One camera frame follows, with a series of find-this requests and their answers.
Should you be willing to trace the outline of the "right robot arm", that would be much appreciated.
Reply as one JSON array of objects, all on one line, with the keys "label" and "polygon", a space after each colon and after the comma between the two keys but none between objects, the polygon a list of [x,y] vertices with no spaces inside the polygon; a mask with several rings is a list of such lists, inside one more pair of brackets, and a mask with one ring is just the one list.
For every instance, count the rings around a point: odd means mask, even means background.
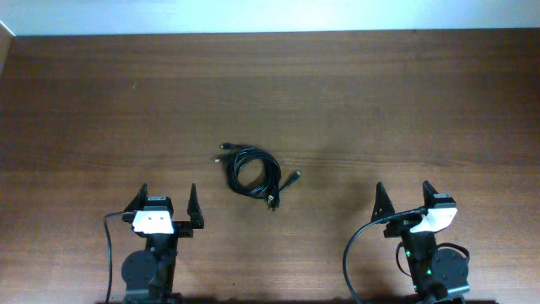
[{"label": "right robot arm", "polygon": [[455,199],[423,182],[424,205],[395,211],[386,189],[376,184],[371,221],[384,224],[385,238],[399,237],[415,294],[410,303],[463,303],[470,291],[467,282],[469,251],[454,243],[438,243],[435,234],[448,228],[457,214]]}]

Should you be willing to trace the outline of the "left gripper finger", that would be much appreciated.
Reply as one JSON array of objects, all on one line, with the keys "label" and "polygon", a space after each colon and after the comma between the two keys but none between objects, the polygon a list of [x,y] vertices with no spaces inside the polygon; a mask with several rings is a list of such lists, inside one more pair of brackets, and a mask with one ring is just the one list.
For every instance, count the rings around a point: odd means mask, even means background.
[{"label": "left gripper finger", "polygon": [[188,200],[186,212],[190,217],[190,222],[193,229],[204,228],[204,218],[203,218],[203,213],[198,202],[197,188],[196,188],[195,183],[193,183],[191,187],[190,197]]},{"label": "left gripper finger", "polygon": [[144,183],[135,198],[124,209],[125,212],[139,211],[144,208],[148,201],[148,185]]}]

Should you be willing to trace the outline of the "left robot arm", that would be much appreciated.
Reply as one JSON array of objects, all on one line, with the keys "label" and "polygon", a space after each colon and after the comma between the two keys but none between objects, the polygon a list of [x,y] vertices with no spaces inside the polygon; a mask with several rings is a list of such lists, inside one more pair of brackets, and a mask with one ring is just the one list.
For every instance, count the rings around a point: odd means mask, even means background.
[{"label": "left robot arm", "polygon": [[124,303],[183,302],[182,295],[173,291],[178,241],[192,238],[195,230],[204,228],[195,185],[191,186],[186,213],[188,220],[174,221],[171,198],[150,196],[146,184],[124,209],[122,220],[145,240],[144,249],[131,253],[121,266],[126,283]]}]

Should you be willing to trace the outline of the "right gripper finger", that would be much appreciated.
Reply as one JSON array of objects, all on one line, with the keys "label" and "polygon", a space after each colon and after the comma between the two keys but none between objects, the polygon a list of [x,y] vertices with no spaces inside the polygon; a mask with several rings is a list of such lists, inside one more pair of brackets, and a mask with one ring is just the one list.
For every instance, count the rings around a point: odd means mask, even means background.
[{"label": "right gripper finger", "polygon": [[370,218],[371,222],[386,218],[396,213],[382,182],[376,184],[375,205]]},{"label": "right gripper finger", "polygon": [[424,207],[426,209],[433,208],[438,203],[438,198],[435,196],[438,192],[431,185],[429,181],[424,181],[422,184],[423,187],[423,196],[424,196]]}]

